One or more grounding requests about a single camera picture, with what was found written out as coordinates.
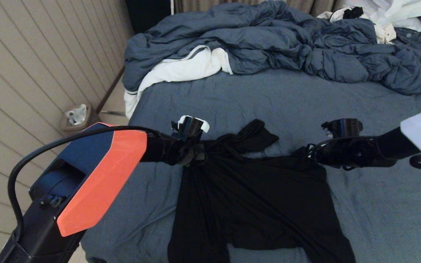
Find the orange panel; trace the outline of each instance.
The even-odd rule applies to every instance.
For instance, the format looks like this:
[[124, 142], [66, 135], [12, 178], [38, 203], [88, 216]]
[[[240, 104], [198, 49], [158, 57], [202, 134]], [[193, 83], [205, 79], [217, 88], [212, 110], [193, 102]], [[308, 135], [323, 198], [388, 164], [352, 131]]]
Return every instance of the orange panel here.
[[139, 130], [113, 133], [110, 150], [57, 219], [62, 236], [95, 226], [107, 212], [147, 148]]

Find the black cable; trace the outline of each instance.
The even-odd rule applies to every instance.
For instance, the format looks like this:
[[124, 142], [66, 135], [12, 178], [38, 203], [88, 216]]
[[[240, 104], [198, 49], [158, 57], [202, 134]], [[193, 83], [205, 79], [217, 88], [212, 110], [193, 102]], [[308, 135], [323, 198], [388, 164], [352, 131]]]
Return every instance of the black cable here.
[[84, 137], [88, 137], [88, 136], [92, 136], [92, 135], [96, 135], [100, 133], [114, 132], [115, 130], [143, 130], [144, 132], [152, 133], [157, 137], [161, 137], [158, 131], [152, 130], [149, 128], [140, 127], [140, 126], [113, 126], [113, 127], [99, 128], [95, 130], [85, 130], [82, 133], [77, 133], [65, 138], [61, 138], [59, 140], [50, 142], [49, 144], [38, 148], [37, 150], [29, 153], [27, 156], [22, 158], [22, 160], [20, 160], [17, 163], [17, 165], [14, 166], [9, 176], [9, 180], [7, 181], [7, 194], [9, 196], [9, 200], [11, 202], [12, 209], [14, 210], [15, 218], [17, 220], [17, 227], [13, 232], [13, 235], [16, 234], [15, 241], [17, 243], [22, 238], [22, 232], [24, 230], [24, 217], [22, 215], [22, 211], [20, 210], [20, 205], [19, 205], [19, 202], [17, 201], [17, 196], [15, 195], [15, 182], [17, 179], [17, 175], [22, 170], [22, 168], [28, 162], [33, 160], [35, 157], [41, 155], [45, 151], [51, 150], [55, 147], [58, 147], [60, 145], [63, 145], [65, 143], [68, 143], [80, 138], [84, 138]]
[[326, 145], [338, 140], [345, 140], [345, 139], [361, 139], [361, 138], [376, 138], [375, 136], [349, 136], [349, 137], [337, 137], [329, 140], [325, 140], [317, 145], [313, 146], [311, 149], [308, 150], [308, 153], [303, 158], [310, 158], [310, 155], [313, 155], [320, 149], [324, 148]]

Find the black garment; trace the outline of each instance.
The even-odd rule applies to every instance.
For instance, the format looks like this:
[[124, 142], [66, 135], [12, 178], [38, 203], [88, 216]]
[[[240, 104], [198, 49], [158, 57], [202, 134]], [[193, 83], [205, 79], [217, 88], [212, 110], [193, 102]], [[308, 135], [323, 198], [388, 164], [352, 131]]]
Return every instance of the black garment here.
[[361, 7], [354, 7], [352, 10], [347, 9], [344, 11], [343, 19], [354, 19], [361, 17], [363, 15], [363, 8]]
[[207, 160], [185, 167], [170, 263], [228, 263], [236, 248], [302, 247], [313, 263], [355, 262], [334, 211], [326, 171], [296, 157], [249, 159], [278, 140], [252, 121], [237, 135], [204, 141]]

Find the white sheet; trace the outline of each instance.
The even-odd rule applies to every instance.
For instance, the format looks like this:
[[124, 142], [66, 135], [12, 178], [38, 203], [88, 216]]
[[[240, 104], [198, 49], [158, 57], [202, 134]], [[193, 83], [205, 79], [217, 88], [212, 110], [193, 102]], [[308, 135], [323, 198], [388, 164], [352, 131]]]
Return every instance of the white sheet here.
[[421, 0], [344, 0], [342, 7], [362, 7], [376, 25], [391, 23], [421, 32]]
[[233, 74], [228, 54], [221, 48], [212, 51], [205, 45], [195, 47], [180, 60], [162, 60], [142, 80], [137, 92], [124, 92], [126, 116], [131, 118], [145, 89], [159, 82], [199, 80], [219, 72]]

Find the plastic bag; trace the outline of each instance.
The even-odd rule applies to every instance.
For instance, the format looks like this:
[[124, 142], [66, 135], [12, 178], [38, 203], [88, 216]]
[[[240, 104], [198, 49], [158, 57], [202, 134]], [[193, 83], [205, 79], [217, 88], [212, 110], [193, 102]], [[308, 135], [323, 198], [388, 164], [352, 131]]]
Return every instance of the plastic bag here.
[[87, 115], [87, 105], [81, 104], [80, 107], [65, 112], [67, 124], [69, 126], [80, 125], [84, 123]]

